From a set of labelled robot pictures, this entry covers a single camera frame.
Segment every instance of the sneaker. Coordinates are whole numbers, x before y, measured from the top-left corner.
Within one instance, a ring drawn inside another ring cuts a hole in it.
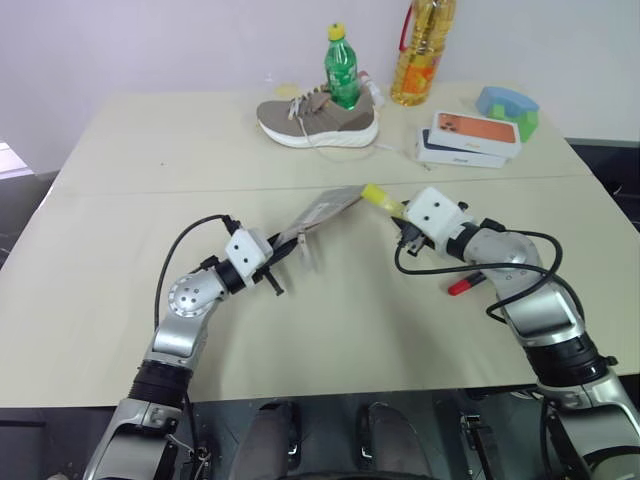
[[[291,101],[261,103],[258,123],[269,137],[294,148],[365,147],[378,134],[378,119],[367,87],[347,110],[331,100],[324,88]]]

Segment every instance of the iphone box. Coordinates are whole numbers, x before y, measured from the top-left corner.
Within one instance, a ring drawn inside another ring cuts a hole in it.
[[[418,130],[416,157],[419,162],[446,163],[466,167],[500,168],[507,161],[505,157],[470,152],[459,148],[443,147],[429,143],[429,129]]]
[[[429,143],[506,158],[522,148],[515,123],[443,111],[433,116]]]

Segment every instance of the yellow oil bottle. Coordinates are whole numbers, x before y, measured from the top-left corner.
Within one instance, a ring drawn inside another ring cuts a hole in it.
[[[456,0],[412,0],[400,38],[400,55],[391,86],[391,98],[401,105],[418,105],[427,99],[447,33],[453,24]],[[414,26],[405,45],[409,21]]]

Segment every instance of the beige table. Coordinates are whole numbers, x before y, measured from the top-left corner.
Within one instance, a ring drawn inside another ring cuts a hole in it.
[[[408,198],[422,183],[392,185]],[[631,224],[590,176],[447,182],[471,213],[551,232],[561,273],[581,296],[590,334],[619,373],[640,371],[640,248]],[[54,194],[0,272],[2,406],[105,405],[126,394],[152,333],[162,258],[192,219],[231,212],[266,232],[285,227],[321,189],[155,195]],[[168,278],[221,252],[203,227]],[[294,253],[266,285],[222,304],[192,382],[195,400],[529,383],[533,373],[503,325],[484,315],[488,284],[462,297],[457,276],[406,277],[393,267],[396,230],[361,202],[310,238],[317,272]],[[547,262],[550,250],[540,244]],[[416,268],[455,264],[434,254]]]
[[[428,104],[387,105],[379,141],[412,148],[436,108],[472,111],[477,85],[437,85]],[[94,120],[0,271],[0,406],[112,405],[126,395],[152,334],[155,282],[184,226],[213,213],[273,233],[322,190],[369,181],[409,198],[426,185],[565,247],[601,351],[640,371],[638,235],[546,120],[500,170],[436,166],[396,152],[290,150],[255,126],[257,94],[133,95]],[[222,252],[224,230],[187,237],[167,280]],[[483,284],[446,295],[456,276],[411,278],[392,263],[396,230],[360,203],[310,238],[267,285],[225,302],[192,382],[195,400],[528,383],[511,333],[484,315]],[[550,261],[550,251],[540,245]],[[452,265],[433,253],[407,264]]]

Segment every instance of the orange phone box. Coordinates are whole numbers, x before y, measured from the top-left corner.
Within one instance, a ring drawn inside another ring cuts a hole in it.
[[[443,111],[433,117],[429,143],[506,158],[522,149],[515,123]]]

